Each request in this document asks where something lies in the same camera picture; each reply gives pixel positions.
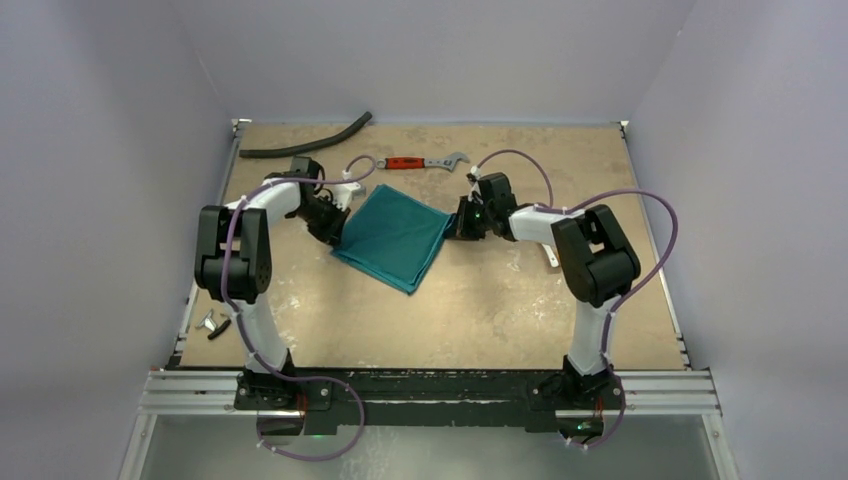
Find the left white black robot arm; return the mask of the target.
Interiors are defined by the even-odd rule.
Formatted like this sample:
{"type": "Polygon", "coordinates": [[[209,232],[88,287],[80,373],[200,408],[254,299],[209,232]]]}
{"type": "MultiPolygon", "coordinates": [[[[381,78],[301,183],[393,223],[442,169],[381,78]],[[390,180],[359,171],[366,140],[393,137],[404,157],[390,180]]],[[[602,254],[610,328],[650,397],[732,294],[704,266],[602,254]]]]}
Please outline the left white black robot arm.
{"type": "Polygon", "coordinates": [[[266,176],[230,203],[200,211],[195,283],[230,311],[245,351],[244,377],[262,379],[259,395],[272,408],[295,402],[300,379],[267,295],[273,276],[270,230],[281,220],[300,219],[317,241],[336,246],[361,188],[350,172],[329,180],[317,161],[297,156],[288,171],[266,176]]]}

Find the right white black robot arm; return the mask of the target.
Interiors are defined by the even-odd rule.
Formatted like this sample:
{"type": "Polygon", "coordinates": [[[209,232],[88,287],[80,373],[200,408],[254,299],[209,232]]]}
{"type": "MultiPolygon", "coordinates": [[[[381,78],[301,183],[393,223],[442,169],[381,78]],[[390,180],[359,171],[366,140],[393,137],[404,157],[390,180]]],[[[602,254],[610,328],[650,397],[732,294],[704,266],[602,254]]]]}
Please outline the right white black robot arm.
{"type": "Polygon", "coordinates": [[[521,204],[503,173],[468,180],[471,190],[460,198],[447,238],[493,234],[553,248],[577,306],[571,345],[551,385],[569,404],[588,405],[613,378],[611,330],[619,301],[641,274],[637,254],[606,205],[567,211],[521,204]]]}

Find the teal cloth napkin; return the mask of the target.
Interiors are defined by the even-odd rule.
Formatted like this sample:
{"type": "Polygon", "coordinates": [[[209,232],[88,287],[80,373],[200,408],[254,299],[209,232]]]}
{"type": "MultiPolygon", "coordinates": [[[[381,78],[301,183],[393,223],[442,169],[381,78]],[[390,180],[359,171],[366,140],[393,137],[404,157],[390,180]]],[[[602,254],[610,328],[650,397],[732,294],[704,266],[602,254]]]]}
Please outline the teal cloth napkin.
{"type": "Polygon", "coordinates": [[[346,222],[332,255],[412,295],[440,252],[453,220],[452,214],[381,184],[346,222]]]}

